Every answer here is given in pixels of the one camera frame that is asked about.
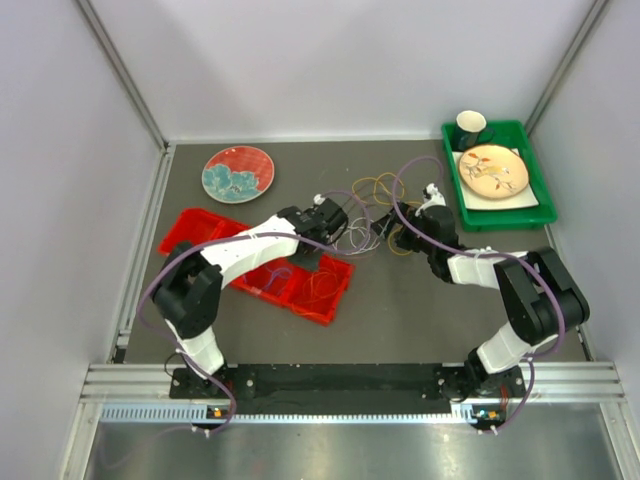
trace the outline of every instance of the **mug handle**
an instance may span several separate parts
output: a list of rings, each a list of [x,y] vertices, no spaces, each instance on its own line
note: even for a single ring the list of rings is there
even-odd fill
[[[480,140],[480,135],[482,135],[485,132],[489,132],[491,135],[489,136],[489,138],[487,138],[485,140]],[[477,144],[489,143],[491,140],[493,140],[493,137],[496,136],[496,131],[495,131],[495,129],[493,129],[491,127],[487,127],[482,132],[480,132],[480,135],[478,135]]]

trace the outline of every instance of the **gray floor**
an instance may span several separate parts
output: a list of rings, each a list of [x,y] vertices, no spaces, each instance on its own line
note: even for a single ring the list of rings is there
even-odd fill
[[[315,193],[351,189],[354,180],[396,172],[408,160],[425,154],[444,159],[440,142],[270,143],[256,145],[273,158],[276,176],[271,188],[255,201],[236,206],[209,198],[201,184],[202,169],[229,145],[179,146],[169,177],[149,258],[145,285],[160,270],[163,257],[155,248],[182,210],[202,207],[256,225],[289,205],[306,208]],[[436,169],[420,165],[405,181],[412,199],[433,180]],[[453,186],[444,181],[447,202],[457,210]],[[374,211],[376,216],[384,210]],[[467,246],[501,251],[546,245],[544,230],[465,233]],[[392,255],[383,246],[356,265],[335,321],[322,327],[293,313],[228,289],[221,299],[215,331],[232,363],[391,363],[460,362],[506,321],[500,295],[477,287],[448,285],[430,273],[426,256]],[[156,325],[162,320],[153,305],[145,308]],[[162,363],[172,352],[165,339],[135,323],[126,354],[129,363]],[[575,332],[549,360],[584,360]]]
[[[622,478],[597,405],[530,405],[497,437],[467,425],[240,424],[209,441],[188,427],[155,440],[167,425],[99,428],[86,480]]]

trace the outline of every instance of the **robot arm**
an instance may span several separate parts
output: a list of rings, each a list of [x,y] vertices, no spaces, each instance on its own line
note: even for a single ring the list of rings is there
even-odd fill
[[[290,233],[328,244],[331,236],[347,221],[346,213],[334,201],[316,196],[313,207],[304,211],[297,207],[285,208],[238,236]],[[178,245],[165,265],[191,246],[188,242]],[[177,265],[156,288],[153,302],[182,350],[211,375],[224,365],[224,356],[211,328],[222,289],[235,278],[280,257],[289,257],[292,263],[314,268],[318,253],[321,252],[294,238],[279,236],[256,236],[250,241],[213,245]]]
[[[461,245],[453,213],[446,206],[444,197],[433,184],[423,194],[424,203],[417,209],[400,205],[409,223],[449,247],[474,255],[454,255],[435,247],[404,224],[396,235],[396,245],[405,250],[426,253],[434,275],[445,282],[498,289],[507,311],[508,322],[492,338],[472,350],[465,361],[471,388],[480,389],[492,376],[510,370],[523,357],[554,340],[558,334],[556,314],[547,295],[541,292],[520,262],[482,258],[480,254],[491,252],[490,247],[468,249]],[[378,235],[386,237],[397,223],[400,220],[392,210],[373,228]],[[566,330],[589,318],[585,297],[553,249],[544,247],[511,255],[532,265],[550,286],[560,304]]]

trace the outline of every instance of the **plate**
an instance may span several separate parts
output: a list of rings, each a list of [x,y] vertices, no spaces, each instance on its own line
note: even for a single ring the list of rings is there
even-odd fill
[[[255,147],[230,147],[216,153],[202,171],[202,186],[221,203],[244,203],[262,195],[273,182],[275,166]]]
[[[500,145],[470,148],[460,158],[458,171],[471,190],[486,198],[509,198],[529,185],[522,158]]]

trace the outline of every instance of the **gray table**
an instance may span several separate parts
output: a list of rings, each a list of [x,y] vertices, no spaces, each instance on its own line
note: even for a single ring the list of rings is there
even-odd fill
[[[444,159],[440,142],[389,141],[340,143],[269,143],[256,145],[274,160],[276,177],[259,199],[242,205],[221,205],[204,192],[201,173],[216,152],[229,145],[188,145],[176,150],[145,274],[145,285],[164,261],[155,248],[182,210],[202,207],[241,222],[257,225],[279,209],[306,208],[315,193],[350,190],[354,180],[396,172],[406,161],[430,154]],[[405,183],[412,199],[435,177],[431,166],[416,166]],[[453,186],[442,191],[456,211]],[[380,216],[384,210],[375,210]],[[466,233],[468,246],[501,251],[529,250],[547,245],[543,230]],[[386,245],[375,255],[356,259],[349,290],[329,327],[319,326],[288,310],[227,289],[222,295],[214,330],[220,348],[232,363],[392,363],[460,362],[506,321],[498,292],[448,285],[435,278],[424,255],[398,257]],[[162,319],[152,305],[145,308],[156,325]],[[126,361],[162,363],[172,352],[163,338],[135,323]],[[550,360],[584,360],[575,332]]]

